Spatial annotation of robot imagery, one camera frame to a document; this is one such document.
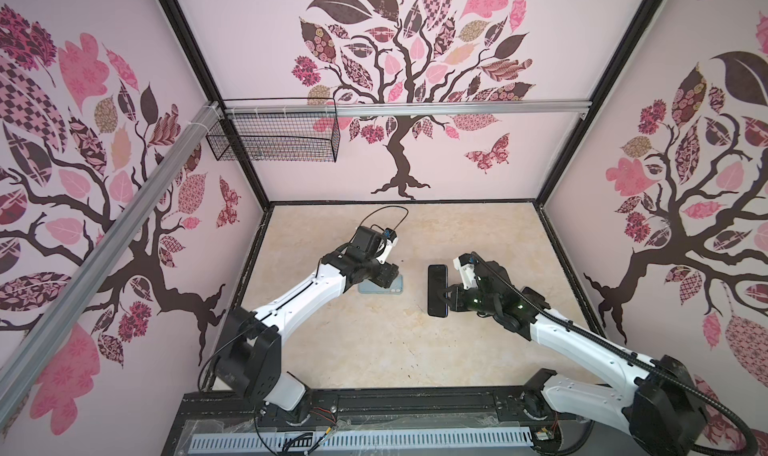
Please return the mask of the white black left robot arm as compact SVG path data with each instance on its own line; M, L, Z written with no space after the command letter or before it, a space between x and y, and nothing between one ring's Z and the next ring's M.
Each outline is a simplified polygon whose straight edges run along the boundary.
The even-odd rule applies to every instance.
M257 406L300 412L310 389L282 369L288 338L327 303L363 282L391 286L399 268L387 261L398 242L394 229L360 225L350 241L321 257L314 272L257 309L230 312L217 343L211 373L215 390L230 390Z

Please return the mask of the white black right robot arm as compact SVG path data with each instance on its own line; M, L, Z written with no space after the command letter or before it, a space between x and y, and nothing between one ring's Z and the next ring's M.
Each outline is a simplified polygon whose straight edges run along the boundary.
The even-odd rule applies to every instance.
M444 265L427 270L427 304L432 317L471 312L506 331L567 357L599 378L589 384L539 370L527 383L523 401L534 419L548 412L569 413L612 427L649 455L717 455L702 446L712 412L736 430L732 455L756 455L760 441L732 410L694 385L677 359L653 359L601 337L552 308L530 287L514 286L506 270L477 253L453 262L460 281L449 284Z

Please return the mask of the light green phone case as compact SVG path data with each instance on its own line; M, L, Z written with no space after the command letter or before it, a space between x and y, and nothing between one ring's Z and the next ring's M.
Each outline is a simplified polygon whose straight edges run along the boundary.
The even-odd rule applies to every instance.
M399 295L403 292L404 281L403 276L398 275L388 287L382 287L377 285L371 280L365 280L357 286L357 290L360 294L394 294Z

